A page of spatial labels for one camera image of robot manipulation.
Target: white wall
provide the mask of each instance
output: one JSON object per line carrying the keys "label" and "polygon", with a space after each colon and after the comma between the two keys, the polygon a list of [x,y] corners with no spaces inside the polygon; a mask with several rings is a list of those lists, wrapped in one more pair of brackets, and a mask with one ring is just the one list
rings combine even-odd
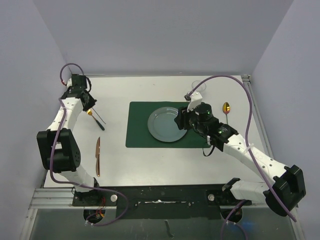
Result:
{"label": "white wall", "polygon": [[319,0],[294,0],[252,75],[275,157],[303,170],[298,212],[307,240],[320,235],[319,11]]}
{"label": "white wall", "polygon": [[0,35],[0,239],[17,240],[44,176],[36,135],[58,110],[65,62],[31,0],[1,1]]}
{"label": "white wall", "polygon": [[85,73],[251,74],[293,0],[34,0]]}

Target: copper knife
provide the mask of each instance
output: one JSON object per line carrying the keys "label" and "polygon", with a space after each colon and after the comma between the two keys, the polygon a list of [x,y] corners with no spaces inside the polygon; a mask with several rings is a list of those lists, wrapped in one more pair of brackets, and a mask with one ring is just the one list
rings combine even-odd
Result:
{"label": "copper knife", "polygon": [[96,158],[96,164],[95,164],[96,175],[100,177],[100,137],[96,141],[95,158]]}

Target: white table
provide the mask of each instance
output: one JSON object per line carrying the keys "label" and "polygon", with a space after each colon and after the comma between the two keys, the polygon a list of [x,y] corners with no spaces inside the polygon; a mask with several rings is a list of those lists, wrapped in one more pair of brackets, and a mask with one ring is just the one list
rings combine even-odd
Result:
{"label": "white table", "polygon": [[[184,102],[191,84],[206,76],[92,77],[91,95],[97,99],[94,107],[106,122],[101,131],[85,112],[77,119],[73,134],[81,151],[81,164],[97,179],[100,186],[149,186],[223,184],[232,178],[261,181],[235,158],[215,149],[209,157],[200,148],[126,148],[129,103],[136,101]],[[249,103],[241,86],[229,78],[206,82],[203,101],[212,106],[213,115],[226,122],[222,112],[224,102],[231,106],[229,125],[244,136]],[[100,173],[96,175],[96,142],[100,143]],[[257,125],[252,118],[249,141],[264,151]],[[66,179],[55,174],[58,180]],[[49,173],[45,188],[71,187],[54,183]]]}

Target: gold spoon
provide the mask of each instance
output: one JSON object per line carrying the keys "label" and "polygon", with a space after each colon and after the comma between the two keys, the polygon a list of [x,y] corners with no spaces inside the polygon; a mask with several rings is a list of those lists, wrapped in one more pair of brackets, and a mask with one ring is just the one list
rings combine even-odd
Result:
{"label": "gold spoon", "polygon": [[229,122],[228,122],[228,113],[230,113],[230,105],[228,102],[225,102],[222,106],[222,111],[224,112],[225,114],[225,118],[226,118],[226,124],[229,125]]}

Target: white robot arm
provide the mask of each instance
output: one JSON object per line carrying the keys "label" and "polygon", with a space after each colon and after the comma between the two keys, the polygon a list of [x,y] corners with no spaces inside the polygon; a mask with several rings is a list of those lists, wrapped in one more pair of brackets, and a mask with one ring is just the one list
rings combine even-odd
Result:
{"label": "white robot arm", "polygon": [[[178,116],[174,120],[179,129],[193,129],[207,140],[208,145],[238,159],[261,177],[249,153],[250,149],[273,190],[289,210],[292,210],[306,195],[304,176],[299,167],[296,165],[288,167],[267,156],[255,148],[253,144],[247,147],[243,136],[234,128],[219,122],[213,116],[211,106],[202,102],[202,96],[199,92],[193,92],[188,101],[190,101],[188,107],[180,107]],[[287,215],[264,181],[247,182],[239,178],[233,178],[224,185],[222,190],[237,200],[246,199],[256,203],[266,202],[278,215]]]}
{"label": "white robot arm", "polygon": [[[61,97],[66,108],[66,118],[62,124],[53,157],[53,172],[64,176],[69,182],[88,187],[96,187],[97,181],[90,176],[81,165],[81,153],[72,130],[82,111],[87,111],[95,105],[96,100],[86,91],[87,78],[84,75],[72,75],[67,83],[67,90]],[[50,168],[50,154],[54,137],[63,118],[64,108],[60,107],[52,124],[46,131],[38,132],[36,138],[40,150],[42,164],[46,170]],[[75,191],[85,193],[91,191],[74,185]]]}

